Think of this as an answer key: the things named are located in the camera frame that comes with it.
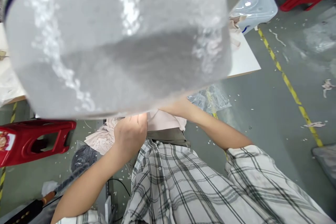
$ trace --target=plaid shirt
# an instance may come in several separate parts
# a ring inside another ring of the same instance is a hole
[[[229,179],[186,147],[146,140],[123,223],[334,223],[258,147],[227,155]],[[105,223],[96,211],[85,215],[62,224]]]

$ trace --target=yellow floor line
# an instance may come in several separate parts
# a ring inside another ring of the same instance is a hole
[[[298,105],[299,110],[300,110],[300,112],[301,112],[301,115],[302,115],[303,118],[306,120],[307,124],[312,123],[311,120],[309,119],[309,116],[308,116],[308,114],[307,114],[305,108],[302,106],[302,103],[301,103],[301,101],[300,101],[300,99],[299,99],[297,93],[295,92],[295,90],[294,90],[294,88],[293,88],[291,82],[289,81],[287,75],[283,72],[280,63],[279,63],[278,60],[276,59],[276,56],[275,56],[274,52],[272,51],[272,49],[271,49],[271,47],[270,47],[270,45],[269,45],[267,39],[265,38],[265,36],[264,36],[264,34],[263,34],[263,32],[261,31],[260,28],[258,28],[258,33],[259,33],[261,39],[263,40],[263,42],[264,42],[264,44],[265,44],[265,46],[266,46],[266,48],[267,48],[267,50],[268,50],[268,52],[269,52],[269,54],[270,54],[272,60],[274,61],[275,66],[276,66],[277,69],[281,72],[283,81],[285,82],[286,86],[288,87],[288,90],[290,91],[290,93],[292,94],[292,96],[293,96],[293,98],[294,98],[296,104]],[[318,134],[317,134],[315,128],[314,128],[314,127],[309,127],[308,129],[309,129],[310,132],[312,133],[312,135],[313,135],[313,137],[314,137],[314,139],[315,139],[315,142],[316,142],[317,146],[318,146],[318,147],[322,147],[322,146],[323,146],[323,143],[322,143],[321,139],[319,138],[319,136],[318,136]]]
[[[215,117],[216,119],[218,119],[217,111],[216,111],[214,103],[212,101],[211,94],[209,92],[209,88],[206,89],[206,96],[208,98],[208,102],[211,104],[212,116]],[[224,151],[224,153],[225,153],[225,157],[226,157],[226,160],[227,160],[228,155],[227,155],[226,151]]]
[[[15,120],[15,112],[16,112],[16,107],[17,107],[18,103],[14,103],[13,106],[13,111],[12,111],[12,116],[10,118],[10,123],[14,122]],[[2,198],[2,191],[4,189],[4,181],[5,181],[5,177],[6,177],[6,167],[3,167],[1,170],[1,178],[0,178],[0,203],[1,203],[1,198]]]

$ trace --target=plastic storage bin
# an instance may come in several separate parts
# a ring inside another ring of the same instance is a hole
[[[246,19],[238,23],[246,34],[258,24],[270,21],[277,12],[274,0],[240,0],[230,16],[246,15]]]

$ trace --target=shirt sleeve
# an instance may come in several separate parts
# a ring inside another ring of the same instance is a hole
[[[257,146],[228,149],[227,156],[225,171],[229,180],[280,223],[334,223]]]
[[[102,215],[96,210],[72,218],[63,218],[57,224],[107,224]]]

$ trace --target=pink fabric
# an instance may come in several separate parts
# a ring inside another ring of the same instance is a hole
[[[114,144],[114,128],[121,118],[108,118],[105,125],[101,126],[95,133],[87,136],[84,140],[92,149],[101,155]],[[184,131],[187,120],[182,117],[175,117],[161,110],[151,111],[147,114],[147,131],[165,130],[169,128],[180,128]]]
[[[175,117],[171,114],[156,110],[147,113],[147,131],[165,130],[168,128],[180,128],[186,130],[187,120],[182,117]]]

